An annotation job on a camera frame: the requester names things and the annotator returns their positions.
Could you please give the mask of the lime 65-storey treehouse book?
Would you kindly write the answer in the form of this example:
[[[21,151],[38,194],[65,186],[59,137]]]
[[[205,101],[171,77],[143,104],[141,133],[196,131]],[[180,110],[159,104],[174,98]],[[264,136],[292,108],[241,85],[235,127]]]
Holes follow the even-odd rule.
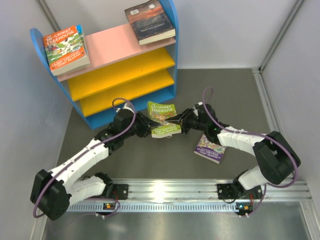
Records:
[[[166,119],[177,115],[174,104],[160,104],[149,101],[147,103],[147,110],[149,118],[160,124],[160,126],[151,131],[151,136],[153,138],[170,138],[172,135],[180,134],[182,132],[180,125],[166,121]]]

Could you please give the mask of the purple 52-storey treehouse book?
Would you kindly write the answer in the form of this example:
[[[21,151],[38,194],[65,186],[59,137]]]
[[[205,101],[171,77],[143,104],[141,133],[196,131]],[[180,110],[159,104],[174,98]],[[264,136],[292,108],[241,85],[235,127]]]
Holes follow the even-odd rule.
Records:
[[[223,158],[226,147],[210,142],[203,134],[195,147],[194,153],[219,164]]]

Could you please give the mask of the dark two cities book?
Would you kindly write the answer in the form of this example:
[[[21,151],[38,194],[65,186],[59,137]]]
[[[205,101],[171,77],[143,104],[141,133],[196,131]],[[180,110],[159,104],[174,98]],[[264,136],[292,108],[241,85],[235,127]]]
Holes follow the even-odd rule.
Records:
[[[124,10],[140,45],[146,45],[176,36],[176,28],[158,0]]]

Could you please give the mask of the orange 78-storey treehouse book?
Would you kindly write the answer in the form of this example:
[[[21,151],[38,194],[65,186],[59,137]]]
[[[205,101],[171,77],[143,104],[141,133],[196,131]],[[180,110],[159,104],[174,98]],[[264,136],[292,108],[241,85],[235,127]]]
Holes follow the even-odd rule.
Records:
[[[60,76],[90,64],[76,25],[51,33],[43,38],[48,65],[54,76]]]

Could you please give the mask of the light blue 26-storey book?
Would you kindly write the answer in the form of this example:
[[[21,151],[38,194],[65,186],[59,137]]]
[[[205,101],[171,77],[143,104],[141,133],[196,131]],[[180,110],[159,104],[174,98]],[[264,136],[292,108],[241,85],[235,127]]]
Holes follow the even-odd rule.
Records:
[[[81,40],[83,47],[86,48],[85,36],[83,33],[82,26],[80,24],[78,24],[78,25],[76,25],[76,29],[78,31],[78,34],[79,34],[79,37],[80,37],[80,40]]]

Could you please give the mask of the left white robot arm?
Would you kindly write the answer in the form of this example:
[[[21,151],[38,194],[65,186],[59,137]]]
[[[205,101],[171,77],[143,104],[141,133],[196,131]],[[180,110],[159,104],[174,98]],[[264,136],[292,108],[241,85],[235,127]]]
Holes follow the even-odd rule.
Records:
[[[69,206],[84,199],[92,196],[109,198],[113,194],[113,186],[105,174],[98,173],[86,180],[80,180],[81,176],[121,148],[125,139],[132,136],[145,138],[159,126],[160,123],[130,107],[118,109],[113,122],[80,152],[50,171],[42,169],[35,175],[30,195],[35,210],[55,221]]]

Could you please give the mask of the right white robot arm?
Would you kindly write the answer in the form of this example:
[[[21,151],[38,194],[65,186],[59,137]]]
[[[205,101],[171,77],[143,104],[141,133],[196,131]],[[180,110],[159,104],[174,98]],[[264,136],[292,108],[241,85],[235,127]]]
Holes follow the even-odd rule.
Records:
[[[180,125],[187,134],[190,130],[204,133],[213,144],[246,152],[256,158],[257,166],[238,175],[230,185],[228,199],[246,198],[255,187],[270,184],[281,186],[289,175],[297,174],[301,160],[278,131],[269,134],[250,133],[218,121],[209,104],[199,102],[193,108],[166,119]]]

